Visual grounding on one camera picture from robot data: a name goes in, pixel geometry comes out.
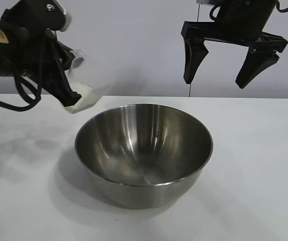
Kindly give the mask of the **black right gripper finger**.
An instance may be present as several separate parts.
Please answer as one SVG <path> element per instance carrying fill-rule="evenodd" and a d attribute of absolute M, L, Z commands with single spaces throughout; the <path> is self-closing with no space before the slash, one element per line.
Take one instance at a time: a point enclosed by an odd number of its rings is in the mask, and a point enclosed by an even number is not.
<path fill-rule="evenodd" d="M 245 61 L 236 77 L 239 88 L 245 88 L 257 75 L 276 64 L 279 56 L 272 49 L 249 49 Z"/>
<path fill-rule="evenodd" d="M 185 39 L 185 67 L 184 81 L 191 84 L 195 77 L 198 67 L 207 56 L 209 51 L 201 39 Z"/>

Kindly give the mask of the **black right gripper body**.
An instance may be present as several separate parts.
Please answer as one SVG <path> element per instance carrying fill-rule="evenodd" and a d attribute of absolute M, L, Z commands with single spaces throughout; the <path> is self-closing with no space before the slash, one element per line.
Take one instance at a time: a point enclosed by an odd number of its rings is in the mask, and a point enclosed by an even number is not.
<path fill-rule="evenodd" d="M 222 42 L 283 52 L 288 41 L 263 31 L 278 1 L 221 1 L 209 12 L 210 22 L 185 21 L 184 39 Z"/>

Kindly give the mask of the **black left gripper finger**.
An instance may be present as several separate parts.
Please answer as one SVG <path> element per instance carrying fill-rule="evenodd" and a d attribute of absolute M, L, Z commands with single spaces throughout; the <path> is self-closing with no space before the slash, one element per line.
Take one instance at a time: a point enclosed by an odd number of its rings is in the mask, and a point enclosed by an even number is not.
<path fill-rule="evenodd" d="M 81 94 L 73 91 L 69 85 L 56 43 L 59 42 L 52 32 L 46 32 L 46 45 L 43 57 L 43 88 L 64 106 L 73 106 L 81 99 Z"/>
<path fill-rule="evenodd" d="M 71 52 L 73 49 L 62 44 L 61 42 L 56 43 L 56 50 L 58 52 L 61 64 L 63 68 L 70 68 L 75 55 Z"/>

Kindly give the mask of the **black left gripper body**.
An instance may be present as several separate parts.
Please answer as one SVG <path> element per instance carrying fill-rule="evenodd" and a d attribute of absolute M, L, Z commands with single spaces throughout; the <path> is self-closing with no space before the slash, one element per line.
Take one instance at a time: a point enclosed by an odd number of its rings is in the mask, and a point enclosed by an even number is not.
<path fill-rule="evenodd" d="M 35 73 L 40 57 L 44 57 L 45 33 L 66 31 L 68 12 L 59 1 L 19 1 L 3 12 L 0 29 L 14 40 L 14 59 L 20 70 Z"/>

